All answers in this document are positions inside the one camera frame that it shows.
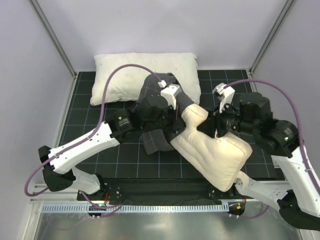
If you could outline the grey checked pillowcase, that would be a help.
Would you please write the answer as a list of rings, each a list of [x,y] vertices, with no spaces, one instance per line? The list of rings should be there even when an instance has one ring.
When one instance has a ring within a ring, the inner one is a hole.
[[[175,76],[171,73],[158,73],[157,75],[168,85],[177,84],[182,88],[182,93],[177,96],[177,102],[180,104],[181,113],[189,105],[193,103],[198,104],[200,102],[201,88],[197,75],[191,77],[183,77],[181,74]],[[140,103],[145,97],[159,95],[160,92],[161,88],[158,85],[158,80],[154,75],[150,74],[144,80],[137,101]],[[140,138],[143,142],[146,154],[151,155],[157,151],[173,151],[174,148],[170,144],[170,140],[176,136],[176,133],[164,133],[161,129],[155,129],[143,133]]]

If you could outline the cream bear print pillow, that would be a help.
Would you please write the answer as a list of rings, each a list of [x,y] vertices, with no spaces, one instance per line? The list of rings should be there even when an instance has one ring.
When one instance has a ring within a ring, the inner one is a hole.
[[[197,130],[208,117],[208,111],[193,103],[181,114],[185,130],[170,144],[215,188],[228,191],[236,179],[249,185],[249,177],[241,171],[253,150],[249,143],[228,132],[212,138]]]

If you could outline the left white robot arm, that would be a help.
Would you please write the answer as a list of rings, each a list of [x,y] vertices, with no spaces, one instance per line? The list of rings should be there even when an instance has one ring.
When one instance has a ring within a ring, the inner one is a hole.
[[[96,128],[57,148],[39,148],[40,159],[45,163],[42,174],[51,192],[72,188],[101,200],[106,194],[102,177],[78,169],[77,164],[97,153],[116,147],[143,133],[161,130],[177,134],[185,128],[176,101],[168,103],[159,95],[147,96],[129,109],[114,111]]]

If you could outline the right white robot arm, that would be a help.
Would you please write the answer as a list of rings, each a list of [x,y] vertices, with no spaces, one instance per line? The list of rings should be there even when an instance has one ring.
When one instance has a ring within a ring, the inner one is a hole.
[[[225,185],[230,198],[239,195],[259,200],[279,212],[292,227],[302,230],[320,229],[320,194],[310,176],[310,163],[304,162],[297,127],[273,117],[268,98],[258,92],[244,93],[238,98],[239,109],[232,106],[232,94],[217,93],[219,105],[209,111],[197,130],[221,139],[229,133],[246,135],[271,155],[279,165],[291,188],[277,188],[258,182],[247,175]]]

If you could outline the white plain pillow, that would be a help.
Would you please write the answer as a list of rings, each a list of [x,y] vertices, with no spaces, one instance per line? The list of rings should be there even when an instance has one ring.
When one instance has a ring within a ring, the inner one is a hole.
[[[197,75],[198,64],[193,53],[119,53],[99,54],[94,57],[96,74],[92,87],[90,104],[102,104],[103,92],[111,73],[126,64],[144,66],[154,73],[172,73],[174,76],[191,77]],[[137,67],[119,70],[107,87],[106,103],[136,101],[149,72]]]

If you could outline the black grid cutting mat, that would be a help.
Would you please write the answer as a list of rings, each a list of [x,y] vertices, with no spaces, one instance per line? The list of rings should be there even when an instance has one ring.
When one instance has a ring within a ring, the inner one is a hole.
[[[212,95],[213,88],[220,83],[247,79],[242,70],[199,70],[197,72],[201,90],[200,106],[210,110],[219,103]],[[98,123],[100,106],[90,104],[95,72],[80,72],[70,105],[67,110],[60,145],[91,131]],[[252,155],[241,169],[250,178],[261,181],[282,181],[282,171],[275,167],[272,158],[259,148],[251,137],[242,135],[252,147]],[[132,139],[119,146],[101,151],[77,165],[89,174],[103,178],[120,179],[201,179],[203,176],[177,151],[158,151],[148,155],[141,139]]]

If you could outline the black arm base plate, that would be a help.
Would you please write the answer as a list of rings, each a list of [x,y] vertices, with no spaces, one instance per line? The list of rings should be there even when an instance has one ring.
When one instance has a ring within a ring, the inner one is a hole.
[[[204,178],[105,178],[104,189],[87,197],[125,206],[195,206],[242,201],[235,186],[223,192]]]

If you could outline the right aluminium frame post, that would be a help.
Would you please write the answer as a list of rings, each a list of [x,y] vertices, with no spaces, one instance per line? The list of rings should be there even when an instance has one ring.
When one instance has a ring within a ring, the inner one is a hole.
[[[292,10],[293,6],[295,5],[296,0],[286,0],[283,7],[281,8],[278,16],[275,19],[270,31],[266,39],[264,40],[255,60],[253,61],[249,72],[251,75],[255,72],[257,67],[259,66],[262,58],[266,54],[267,50],[269,49],[270,45],[272,44],[273,40],[275,39],[276,35],[278,34],[282,24],[286,20],[287,16],[289,15],[290,11]]]

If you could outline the aluminium frame post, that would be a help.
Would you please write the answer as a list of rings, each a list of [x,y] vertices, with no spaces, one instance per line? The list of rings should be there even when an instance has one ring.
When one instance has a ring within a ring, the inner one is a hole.
[[[42,24],[45,32],[47,33],[49,39],[51,40],[53,46],[57,50],[60,58],[62,59],[64,65],[66,66],[67,70],[71,74],[72,78],[75,79],[77,77],[77,72],[75,71],[74,67],[72,66],[65,50],[63,49],[57,35],[54,32],[47,16],[45,15],[42,7],[40,6],[37,0],[29,0],[28,1],[30,6],[33,8],[36,16],[38,17],[40,23]]]
[[[295,5],[296,0],[286,0],[283,7],[281,8],[278,16],[275,19],[270,31],[266,39],[264,40],[255,60],[253,61],[249,72],[251,75],[255,72],[257,67],[259,66],[262,58],[266,54],[267,50],[269,49],[270,45],[272,44],[273,40],[275,39],[276,35],[278,34],[282,24],[286,20],[287,16],[289,15],[290,11],[292,10],[293,6]]]

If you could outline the left aluminium frame post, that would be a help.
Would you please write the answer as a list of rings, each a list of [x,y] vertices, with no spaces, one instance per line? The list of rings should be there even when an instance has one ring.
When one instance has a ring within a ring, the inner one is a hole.
[[[60,58],[62,59],[64,65],[66,66],[67,70],[71,74],[72,78],[75,79],[77,77],[77,72],[75,71],[74,67],[72,66],[65,50],[63,49],[57,35],[54,32],[47,16],[45,15],[42,7],[40,6],[37,0],[29,0],[28,1],[30,6],[33,8],[36,16],[38,17],[40,23],[42,24],[45,32],[47,33],[49,39],[51,40],[53,46],[57,50]]]

